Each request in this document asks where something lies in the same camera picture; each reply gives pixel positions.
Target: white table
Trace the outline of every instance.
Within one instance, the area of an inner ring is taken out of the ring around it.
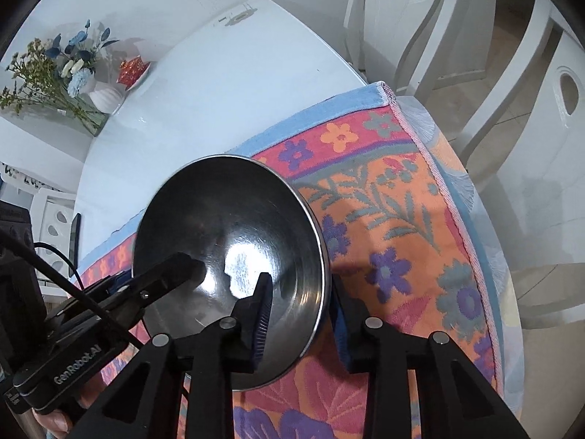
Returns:
[[[153,63],[92,142],[75,201],[80,259],[145,208],[182,166],[364,85],[271,0],[249,0],[215,17]]]

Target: stainless steel bowl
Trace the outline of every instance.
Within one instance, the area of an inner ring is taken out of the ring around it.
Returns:
[[[274,282],[264,358],[254,374],[234,374],[232,387],[269,384],[306,353],[329,301],[329,260],[311,209],[274,171],[250,158],[214,155],[175,173],[144,213],[134,275],[177,251],[205,262],[207,275],[148,307],[150,335],[200,332],[251,295],[264,271]]]

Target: finger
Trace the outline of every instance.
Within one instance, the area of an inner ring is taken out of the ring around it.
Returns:
[[[33,411],[38,423],[53,433],[57,439],[63,439],[73,427],[71,420],[58,409],[49,414],[37,414]]]
[[[106,384],[103,382],[102,375],[98,373],[83,385],[78,403],[82,408],[89,408],[105,388]]]

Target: colorful floral towel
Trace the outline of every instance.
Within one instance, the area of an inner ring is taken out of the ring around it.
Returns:
[[[444,136],[415,99],[402,104],[408,121],[390,90],[372,84],[309,108],[234,152],[274,168],[305,197],[320,220],[332,270],[372,315],[422,337],[445,330],[519,412],[522,337],[501,249]],[[139,219],[112,236],[128,235],[107,246],[85,281],[130,266]],[[142,326],[136,332],[147,340]],[[104,377],[111,380],[131,356],[128,350],[116,359]],[[234,394],[235,431],[241,439],[358,439],[366,393],[367,376],[344,371],[326,324],[283,378]]]

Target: red decoration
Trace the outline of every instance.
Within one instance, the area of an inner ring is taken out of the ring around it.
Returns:
[[[148,66],[150,66],[150,63],[144,63],[140,56],[130,61],[122,61],[118,82],[124,84],[126,90],[130,89],[148,69]]]

